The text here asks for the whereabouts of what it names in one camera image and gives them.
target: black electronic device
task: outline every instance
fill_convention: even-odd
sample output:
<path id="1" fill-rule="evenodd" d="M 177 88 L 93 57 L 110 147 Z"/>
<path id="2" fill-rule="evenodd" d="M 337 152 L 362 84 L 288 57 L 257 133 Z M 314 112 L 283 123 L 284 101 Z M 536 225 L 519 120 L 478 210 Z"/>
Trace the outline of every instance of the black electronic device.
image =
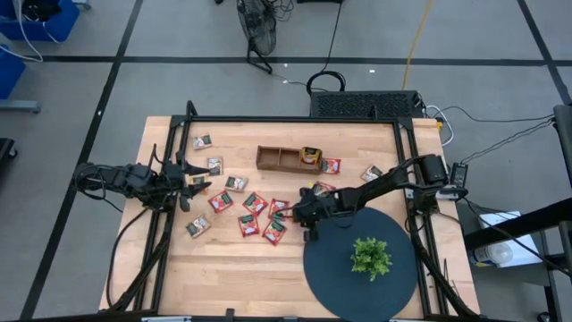
<path id="1" fill-rule="evenodd" d="M 423 118 L 416 90 L 312 92 L 312 117 Z"/>
<path id="2" fill-rule="evenodd" d="M 50 18 L 61 13 L 62 8 L 56 1 L 24 0 L 21 13 L 29 21 L 49 21 Z"/>
<path id="3" fill-rule="evenodd" d="M 240 25 L 248 40 L 247 63 L 272 73 L 272 67 L 264 59 L 276 47 L 276 18 L 274 7 L 268 0 L 237 0 Z M 265 66 L 252 62 L 250 52 L 257 54 Z"/>
<path id="4" fill-rule="evenodd" d="M 468 165 L 455 162 L 453 169 L 450 172 L 450 183 L 458 188 L 465 188 L 465 181 L 467 180 Z"/>

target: red packet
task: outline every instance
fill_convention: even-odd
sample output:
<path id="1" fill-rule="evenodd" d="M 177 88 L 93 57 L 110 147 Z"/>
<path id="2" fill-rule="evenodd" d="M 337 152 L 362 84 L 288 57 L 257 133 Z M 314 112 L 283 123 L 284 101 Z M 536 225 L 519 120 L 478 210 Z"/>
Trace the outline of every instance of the red packet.
<path id="1" fill-rule="evenodd" d="M 280 242 L 280 239 L 286 233 L 286 227 L 276 220 L 272 220 L 268 223 L 262 236 L 265 237 L 272 245 L 276 246 Z"/>
<path id="2" fill-rule="evenodd" d="M 339 174 L 340 164 L 340 159 L 325 157 L 322 159 L 322 172 L 325 174 Z"/>
<path id="3" fill-rule="evenodd" d="M 258 234 L 258 232 L 260 232 L 258 229 L 257 218 L 252 215 L 240 216 L 239 227 L 242 232 L 242 237 Z"/>
<path id="4" fill-rule="evenodd" d="M 208 200 L 208 204 L 214 209 L 216 214 L 232 206 L 232 199 L 227 191 L 223 191 Z"/>
<path id="5" fill-rule="evenodd" d="M 272 202 L 270 202 L 270 209 L 268 210 L 268 218 L 284 220 L 288 216 L 289 210 L 280 210 L 287 208 L 289 204 L 289 201 L 272 199 Z"/>
<path id="6" fill-rule="evenodd" d="M 314 194 L 316 196 L 319 196 L 326 191 L 334 191 L 334 190 L 336 190 L 336 187 L 323 182 L 315 182 L 314 186 L 312 187 L 312 191 L 314 191 Z"/>
<path id="7" fill-rule="evenodd" d="M 262 199 L 262 197 L 258 196 L 256 192 L 252 192 L 250 196 L 244 201 L 242 204 L 244 208 L 248 209 L 254 216 L 260 215 L 262 210 L 268 206 L 268 202 Z"/>

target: artificial plant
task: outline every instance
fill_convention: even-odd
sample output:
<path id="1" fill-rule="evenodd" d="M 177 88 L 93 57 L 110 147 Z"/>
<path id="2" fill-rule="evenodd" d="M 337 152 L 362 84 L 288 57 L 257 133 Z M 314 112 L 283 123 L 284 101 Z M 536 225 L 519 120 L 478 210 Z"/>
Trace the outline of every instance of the artificial plant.
<path id="1" fill-rule="evenodd" d="M 375 238 L 366 238 L 364 241 L 356 239 L 355 253 L 351 255 L 354 261 L 352 272 L 369 272 L 369 281 L 373 282 L 378 274 L 384 275 L 390 271 L 391 255 L 385 252 L 387 242 L 377 241 Z"/>

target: wooden table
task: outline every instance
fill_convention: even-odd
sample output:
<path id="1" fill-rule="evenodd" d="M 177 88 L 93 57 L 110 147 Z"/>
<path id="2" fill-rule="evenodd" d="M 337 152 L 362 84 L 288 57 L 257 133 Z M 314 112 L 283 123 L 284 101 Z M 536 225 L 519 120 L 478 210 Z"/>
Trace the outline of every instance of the wooden table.
<path id="1" fill-rule="evenodd" d="M 146 164 L 153 144 L 161 156 L 168 133 L 170 117 L 149 117 L 139 148 L 138 162 Z M 414 120 L 417 149 L 420 155 L 442 155 L 441 141 L 435 120 Z M 398 163 L 392 127 L 386 124 L 349 123 L 193 123 L 190 136 L 210 133 L 211 148 L 188 148 L 187 160 L 206 166 L 207 157 L 223 157 L 223 175 L 210 177 L 213 184 L 207 194 L 199 194 L 191 201 L 188 213 L 177 209 L 172 232 L 164 287 L 160 303 L 161 315 L 222 316 L 234 308 L 237 316 L 333 318 L 310 291 L 304 276 L 302 228 L 288 222 L 288 231 L 274 247 L 258 236 L 243 238 L 237 217 L 247 214 L 241 205 L 252 191 L 267 201 L 272 198 L 294 203 L 298 190 L 316 180 L 336 187 L 358 186 L 364 182 L 360 175 L 369 165 L 377 165 L 384 172 Z M 176 146 L 180 139 L 178 131 Z M 402 132 L 408 156 L 407 137 Z M 337 175 L 287 174 L 258 171 L 255 159 L 257 146 L 301 148 L 318 147 L 325 157 L 341 158 L 341 173 Z M 228 174 L 249 178 L 243 193 L 230 191 L 234 205 L 215 214 L 207 199 L 223 189 Z M 441 212 L 457 216 L 453 202 L 440 201 Z M 367 204 L 395 219 L 401 226 L 406 219 L 402 191 L 394 191 Z M 123 227 L 140 210 L 138 200 L 127 201 L 122 217 Z M 190 238 L 185 225 L 204 213 L 212 227 L 196 240 Z M 138 273 L 145 248 L 149 215 L 142 217 L 122 237 L 117 250 L 112 280 L 114 301 Z M 475 287 L 465 245 L 458 223 L 444 216 L 433 216 L 433 230 L 439 259 L 448 262 L 449 279 L 470 309 L 479 312 Z M 264 229 L 268 223 L 267 209 L 259 217 Z M 147 280 L 144 308 L 148 307 L 151 285 L 155 274 Z M 433 280 L 427 278 L 432 312 L 438 312 Z M 101 308 L 106 308 L 104 300 Z M 418 287 L 408 305 L 396 318 L 422 318 L 423 312 Z"/>

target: gray floor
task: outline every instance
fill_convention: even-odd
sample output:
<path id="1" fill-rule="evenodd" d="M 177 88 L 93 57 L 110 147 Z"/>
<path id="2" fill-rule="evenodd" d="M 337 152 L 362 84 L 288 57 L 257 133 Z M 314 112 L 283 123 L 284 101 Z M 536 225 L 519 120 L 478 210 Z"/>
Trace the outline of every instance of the gray floor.
<path id="1" fill-rule="evenodd" d="M 82 12 L 67 42 L 38 49 L 52 57 L 114 56 L 136 1 L 91 3 L 93 9 Z M 572 59 L 567 22 L 572 4 L 527 3 L 552 57 Z M 272 55 L 326 56 L 336 9 L 334 4 L 297 5 L 290 21 L 279 22 Z M 424 3 L 416 0 L 347 0 L 332 56 L 406 57 L 423 10 Z M 0 43 L 29 52 L 2 36 Z M 245 51 L 233 0 L 221 6 L 212 0 L 143 0 L 126 55 L 238 57 Z M 435 0 L 415 57 L 543 59 L 516 0 Z M 36 99 L 42 113 L 0 114 L 0 137 L 18 140 L 20 148 L 0 190 L 0 320 L 21 313 L 111 66 L 28 64 L 11 98 Z M 292 81 L 306 81 L 322 66 L 273 67 Z M 399 89 L 404 72 L 403 65 L 387 64 L 332 64 L 331 69 L 346 76 L 347 90 Z M 559 73 L 572 86 L 572 67 L 560 67 Z M 315 85 L 337 89 L 331 80 Z M 408 88 L 420 91 L 427 104 L 462 106 L 482 118 L 543 116 L 562 103 L 546 66 L 414 65 Z M 180 114 L 188 99 L 200 114 L 308 115 L 309 108 L 303 87 L 283 84 L 247 64 L 121 64 L 89 160 L 132 162 L 146 117 Z M 455 130 L 445 149 L 450 163 L 534 125 L 474 123 L 454 110 L 447 116 Z M 472 161 L 468 188 L 473 201 L 523 212 L 569 197 L 556 132 L 542 129 Z M 112 200 L 122 204 L 121 198 Z M 97 310 L 119 215 L 104 203 L 75 199 L 36 318 Z M 546 310 L 542 287 L 503 280 L 498 270 L 473 273 L 489 317 L 534 321 Z"/>

